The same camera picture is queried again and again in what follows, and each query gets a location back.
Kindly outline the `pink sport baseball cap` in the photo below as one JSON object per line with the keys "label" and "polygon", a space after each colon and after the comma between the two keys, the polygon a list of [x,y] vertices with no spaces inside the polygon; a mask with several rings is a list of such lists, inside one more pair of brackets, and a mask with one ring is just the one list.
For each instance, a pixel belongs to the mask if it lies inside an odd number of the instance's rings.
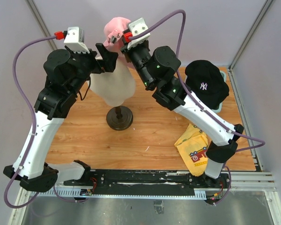
{"label": "pink sport baseball cap", "polygon": [[112,18],[104,27],[106,40],[104,46],[111,52],[119,52],[124,46],[122,41],[123,31],[128,28],[131,21],[123,17]]}

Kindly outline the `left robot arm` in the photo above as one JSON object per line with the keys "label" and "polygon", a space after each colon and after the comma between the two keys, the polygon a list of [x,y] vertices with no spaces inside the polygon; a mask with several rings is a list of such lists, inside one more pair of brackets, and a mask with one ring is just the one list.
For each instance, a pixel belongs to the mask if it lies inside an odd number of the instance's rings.
{"label": "left robot arm", "polygon": [[68,47],[54,50],[44,63],[45,86],[32,108],[30,137],[33,141],[25,142],[29,152],[22,151],[14,164],[3,170],[27,191],[44,193],[56,183],[74,180],[84,186],[91,180],[91,167],[80,160],[54,165],[45,159],[56,132],[90,74],[113,72],[116,68],[118,53],[108,51],[102,43],[97,43],[96,48],[97,51],[87,49],[86,53],[74,52]]}

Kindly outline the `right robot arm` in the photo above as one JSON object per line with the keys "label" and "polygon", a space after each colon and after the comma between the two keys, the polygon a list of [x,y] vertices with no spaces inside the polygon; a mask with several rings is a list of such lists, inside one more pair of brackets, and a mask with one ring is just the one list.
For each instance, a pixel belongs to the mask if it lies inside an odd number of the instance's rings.
{"label": "right robot arm", "polygon": [[222,119],[182,79],[175,77],[181,62],[169,46],[160,46],[150,53],[147,40],[139,44],[125,41],[121,52],[135,67],[146,90],[153,91],[152,97],[158,104],[184,116],[210,137],[203,183],[209,188],[216,186],[224,164],[237,150],[244,127]]}

